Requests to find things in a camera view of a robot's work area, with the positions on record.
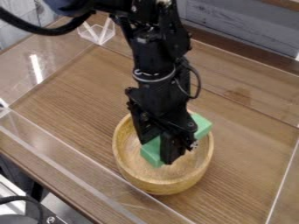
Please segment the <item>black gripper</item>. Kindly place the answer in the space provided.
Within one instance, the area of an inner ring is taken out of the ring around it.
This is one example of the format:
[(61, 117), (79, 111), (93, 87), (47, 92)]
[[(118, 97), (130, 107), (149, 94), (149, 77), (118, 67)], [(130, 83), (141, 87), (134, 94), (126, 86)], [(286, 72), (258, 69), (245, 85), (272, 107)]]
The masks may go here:
[(191, 74), (202, 81), (199, 72), (185, 60), (173, 72), (159, 79), (147, 79), (134, 72), (138, 87), (126, 90), (127, 108), (131, 112), (141, 144), (161, 136), (161, 157), (167, 165), (193, 150), (198, 125), (187, 111), (189, 101), (201, 94), (199, 84), (191, 95)]

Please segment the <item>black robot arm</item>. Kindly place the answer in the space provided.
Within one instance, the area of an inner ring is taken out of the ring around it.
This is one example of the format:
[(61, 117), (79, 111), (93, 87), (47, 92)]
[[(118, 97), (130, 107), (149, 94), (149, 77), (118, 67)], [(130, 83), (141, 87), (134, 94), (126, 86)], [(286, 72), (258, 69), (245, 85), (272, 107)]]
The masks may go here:
[(137, 87), (126, 90), (127, 107), (141, 144), (161, 140), (167, 165), (193, 149), (198, 124), (187, 110), (202, 89), (191, 87), (199, 72), (186, 58), (191, 34), (181, 20), (177, 0), (45, 0), (69, 17), (105, 11), (119, 25), (133, 51)]

